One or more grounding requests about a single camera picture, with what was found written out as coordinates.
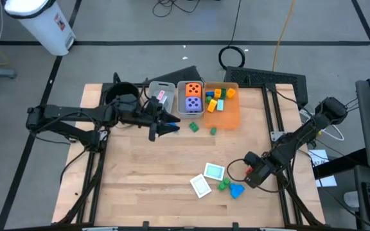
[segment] white card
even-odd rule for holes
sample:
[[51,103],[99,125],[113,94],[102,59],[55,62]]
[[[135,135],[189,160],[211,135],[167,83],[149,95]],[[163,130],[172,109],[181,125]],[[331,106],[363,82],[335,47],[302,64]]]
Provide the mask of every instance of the white card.
[[206,163],[204,176],[215,179],[221,180],[224,178],[225,168],[222,166],[218,166],[216,164]]
[[190,182],[193,190],[197,193],[198,198],[201,198],[212,191],[202,174],[192,178]]

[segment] orange block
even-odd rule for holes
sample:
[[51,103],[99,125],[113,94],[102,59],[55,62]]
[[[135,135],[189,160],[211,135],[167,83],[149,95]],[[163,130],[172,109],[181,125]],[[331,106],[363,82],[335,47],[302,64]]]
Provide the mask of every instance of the orange block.
[[202,87],[199,83],[187,83],[185,90],[186,97],[190,96],[200,97],[202,93]]
[[214,94],[213,94],[213,97],[215,99],[219,99],[221,97],[221,92],[222,92],[221,89],[215,89]]
[[232,97],[234,97],[235,95],[235,90],[234,89],[228,89],[228,91],[226,92],[226,96],[229,98],[229,99],[232,99]]
[[217,103],[218,102],[215,99],[211,99],[211,101],[209,102],[209,106],[208,106],[207,111],[208,112],[213,112],[215,110],[215,107],[216,107]]

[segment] blue block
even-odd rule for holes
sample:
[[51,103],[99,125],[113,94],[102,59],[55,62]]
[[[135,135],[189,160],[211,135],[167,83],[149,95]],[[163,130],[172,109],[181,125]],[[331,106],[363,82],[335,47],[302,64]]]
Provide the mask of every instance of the blue block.
[[213,98],[214,92],[205,92],[205,93],[206,93],[206,97],[211,96]]
[[245,187],[242,184],[231,184],[229,188],[231,189],[231,196],[234,199],[237,199],[239,196],[241,196],[245,190]]

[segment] gray floor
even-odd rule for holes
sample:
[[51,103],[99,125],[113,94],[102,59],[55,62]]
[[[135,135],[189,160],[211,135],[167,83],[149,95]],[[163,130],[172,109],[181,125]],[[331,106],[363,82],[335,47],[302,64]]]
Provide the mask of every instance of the gray floor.
[[[193,14],[173,9],[166,18],[152,15],[155,1],[83,0],[74,31],[80,41],[229,40],[237,1],[201,0]],[[370,1],[358,0],[370,26]],[[58,0],[69,19],[75,0]],[[178,0],[185,8],[193,1]],[[235,40],[277,40],[290,1],[242,0]],[[34,41],[7,16],[3,41]],[[284,40],[369,41],[349,0],[297,0]],[[86,83],[109,82],[114,71],[126,81],[141,82],[190,65],[206,81],[222,81],[217,55],[223,46],[75,46],[60,64],[49,103],[79,105]],[[240,46],[247,49],[246,67],[271,70],[274,46]],[[26,109],[36,106],[51,72],[54,56],[40,46],[0,46],[19,73],[15,80],[0,79],[0,212],[21,157],[28,131]],[[238,65],[238,55],[225,52],[224,62]],[[355,81],[370,78],[370,46],[281,46],[277,71],[306,75],[309,107],[326,96],[342,102],[355,97]],[[344,142],[321,140],[343,153],[364,146],[358,110],[339,126]],[[61,137],[44,134],[50,139]],[[67,146],[35,141],[6,228],[48,225],[59,189],[59,174]],[[327,150],[331,157],[338,157]],[[329,189],[337,197],[353,190],[351,172],[337,175],[339,186]],[[355,228],[355,219],[320,191],[327,223]]]

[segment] yellow block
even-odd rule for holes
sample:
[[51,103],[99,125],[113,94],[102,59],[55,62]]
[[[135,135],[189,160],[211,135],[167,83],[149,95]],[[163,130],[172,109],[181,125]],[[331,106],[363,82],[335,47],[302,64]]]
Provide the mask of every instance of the yellow block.
[[214,97],[215,99],[219,99],[219,98],[221,97],[221,92],[222,92],[222,90],[221,90],[221,89],[215,89],[215,92],[214,92],[213,97]]
[[208,106],[208,109],[207,109],[207,111],[208,112],[213,112],[214,110],[215,110],[215,107],[216,107],[216,104],[217,104],[218,102],[216,102],[216,100],[215,99],[211,99],[211,101],[209,102],[209,106]]
[[226,92],[226,96],[229,99],[232,99],[232,97],[234,97],[234,95],[235,95],[235,90],[234,89],[228,89],[228,91]]

